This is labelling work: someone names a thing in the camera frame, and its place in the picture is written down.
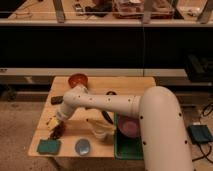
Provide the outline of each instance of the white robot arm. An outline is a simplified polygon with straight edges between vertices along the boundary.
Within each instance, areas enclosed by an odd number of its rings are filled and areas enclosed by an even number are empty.
[[[57,119],[69,119],[78,107],[139,118],[146,171],[194,170],[181,108],[167,88],[151,87],[143,96],[109,96],[89,94],[79,84],[65,93]]]

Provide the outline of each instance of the orange bowl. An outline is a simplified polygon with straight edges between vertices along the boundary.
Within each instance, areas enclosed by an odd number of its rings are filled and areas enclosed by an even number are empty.
[[[71,88],[74,88],[78,84],[83,84],[85,87],[87,87],[88,77],[81,73],[73,74],[69,77],[68,83]]]

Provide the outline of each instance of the table leg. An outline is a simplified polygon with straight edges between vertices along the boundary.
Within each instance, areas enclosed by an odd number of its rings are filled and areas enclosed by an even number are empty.
[[[54,157],[47,157],[47,160],[54,166],[57,171],[64,171],[64,168],[58,164]]]

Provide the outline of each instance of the green tray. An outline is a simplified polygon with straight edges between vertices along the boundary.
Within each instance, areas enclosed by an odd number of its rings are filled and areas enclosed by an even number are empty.
[[[115,124],[117,126],[118,117],[115,114]],[[143,150],[141,138],[128,138],[123,135],[118,127],[114,135],[114,153],[115,158],[120,160],[141,160],[143,159]]]

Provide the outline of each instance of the silver lid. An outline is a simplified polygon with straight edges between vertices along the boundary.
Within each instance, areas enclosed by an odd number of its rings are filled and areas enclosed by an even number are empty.
[[[79,139],[75,144],[75,151],[80,155],[86,155],[90,151],[90,143],[87,139]]]

